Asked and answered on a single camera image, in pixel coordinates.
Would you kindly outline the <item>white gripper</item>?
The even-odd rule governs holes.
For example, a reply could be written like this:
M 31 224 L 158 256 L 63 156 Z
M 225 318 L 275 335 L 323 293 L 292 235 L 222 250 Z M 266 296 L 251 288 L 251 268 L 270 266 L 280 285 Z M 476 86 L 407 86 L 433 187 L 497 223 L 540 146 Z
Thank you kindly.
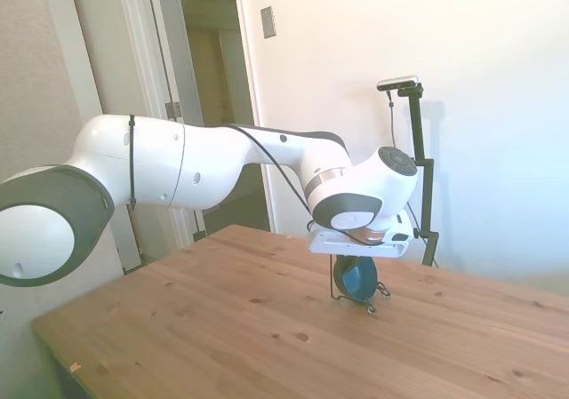
M 398 259 L 414 238 L 413 226 L 406 211 L 400 211 L 392 221 L 383 232 L 365 227 L 344 234 L 311 220 L 308 223 L 309 250 L 321 254 Z

